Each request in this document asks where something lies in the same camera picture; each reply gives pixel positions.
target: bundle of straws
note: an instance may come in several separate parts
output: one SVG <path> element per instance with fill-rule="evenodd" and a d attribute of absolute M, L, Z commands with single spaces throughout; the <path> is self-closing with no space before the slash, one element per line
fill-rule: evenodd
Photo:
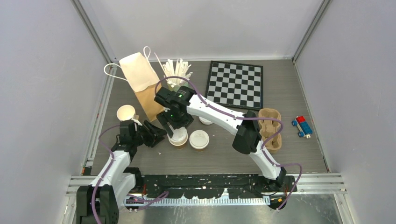
<path fill-rule="evenodd" d="M 168 59 L 168 61 L 165 64 L 161 64 L 157 54 L 156 53 L 154 54 L 156 55 L 158 63 L 161 65 L 161 68 L 165 73 L 165 75 L 163 76 L 164 78 L 169 76 L 179 76 L 186 78 L 187 80 L 190 80 L 192 72 L 187 74 L 187 71 L 191 67 L 191 64 L 189 65 L 188 62 L 184 62 L 182 58 L 176 60 L 176 67 L 173 66 L 173 60 L 170 59 Z M 168 82 L 168 85 L 172 88 L 174 88 L 177 85 L 182 86 L 185 82 L 180 78 L 169 78 L 166 81 Z"/>

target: black metal base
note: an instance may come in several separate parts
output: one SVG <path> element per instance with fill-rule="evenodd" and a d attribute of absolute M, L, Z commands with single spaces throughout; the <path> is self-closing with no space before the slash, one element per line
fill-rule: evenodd
<path fill-rule="evenodd" d="M 144 190 L 148 197 L 155 198 L 168 191 L 167 198 L 199 199 L 219 198 L 227 188 L 230 199 L 262 198 L 267 192 L 272 193 L 272 183 L 259 174 L 218 174 L 218 175 L 144 175 Z M 283 184 L 277 192 L 290 192 L 295 182 L 293 176 L 283 176 Z M 285 198 L 285 195 L 273 195 Z"/>
<path fill-rule="evenodd" d="M 93 186 L 81 186 L 77 190 L 76 223 L 95 224 L 97 223 L 91 207 Z M 112 186 L 104 185 L 96 191 L 95 198 L 100 202 L 95 203 L 96 212 L 102 223 L 118 222 L 118 205 L 115 199 Z"/>

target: toy car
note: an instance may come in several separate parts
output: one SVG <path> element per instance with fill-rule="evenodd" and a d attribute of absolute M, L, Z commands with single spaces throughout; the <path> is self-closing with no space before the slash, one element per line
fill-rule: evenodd
<path fill-rule="evenodd" d="M 312 129 L 309 127 L 309 124 L 305 121 L 304 116 L 296 117 L 296 119 L 294 119 L 294 121 L 292 121 L 291 124 L 293 126 L 297 126 L 297 128 L 300 130 L 300 132 L 298 133 L 298 136 L 300 136 L 300 138 L 306 137 L 309 139 L 311 137 Z"/>

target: metal floor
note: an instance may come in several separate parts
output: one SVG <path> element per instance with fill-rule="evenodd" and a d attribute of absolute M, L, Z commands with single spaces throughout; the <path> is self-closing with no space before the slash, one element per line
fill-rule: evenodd
<path fill-rule="evenodd" d="M 299 138 L 297 128 L 291 121 L 298 115 L 304 115 L 312 127 L 311 119 L 305 105 L 297 73 L 291 60 L 254 60 L 232 61 L 236 63 L 256 64 L 264 67 L 264 106 L 277 109 L 285 123 L 282 131 L 282 148 L 273 155 L 277 162 L 298 162 L 303 166 L 304 173 L 326 173 L 325 163 L 315 134 L 312 138 Z M 194 72 L 191 81 L 204 94 L 209 72 L 209 61 L 191 62 L 189 72 Z M 159 64 L 152 63 L 159 77 L 163 72 Z M 124 77 L 121 69 L 117 76 Z M 126 81 L 115 79 L 109 99 L 103 130 L 119 123 L 116 112 L 122 105 L 132 105 L 139 120 L 145 119 L 145 114 L 136 96 Z M 161 127 L 158 121 L 154 125 Z M 217 125 L 205 126 L 195 119 L 188 128 L 188 133 L 195 130 L 205 130 L 210 136 L 209 146 L 203 152 L 196 152 L 189 145 L 182 150 L 175 149 L 167 139 L 154 148 L 141 146 L 138 148 L 131 167 L 138 167 L 143 174 L 241 174 L 260 173 L 253 160 L 235 151 L 231 144 L 233 137 Z M 103 141 L 109 146 L 115 143 L 119 130 L 111 130 L 103 136 Z M 98 145 L 92 174 L 98 174 L 109 157 L 108 152 Z M 298 173 L 298 167 L 287 167 L 288 173 Z"/>
<path fill-rule="evenodd" d="M 149 207 L 120 210 L 119 223 L 137 224 L 341 224 L 334 195 L 292 195 L 279 213 L 267 205 Z"/>

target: red toy block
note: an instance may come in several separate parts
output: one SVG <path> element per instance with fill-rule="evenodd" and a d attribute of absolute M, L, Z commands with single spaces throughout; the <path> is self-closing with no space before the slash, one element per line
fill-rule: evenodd
<path fill-rule="evenodd" d="M 305 121 L 305 118 L 304 118 L 304 116 L 299 116 L 299 117 L 296 118 L 296 120 L 297 120 L 297 122 L 299 124 L 301 124 L 301 123 L 303 123 Z"/>

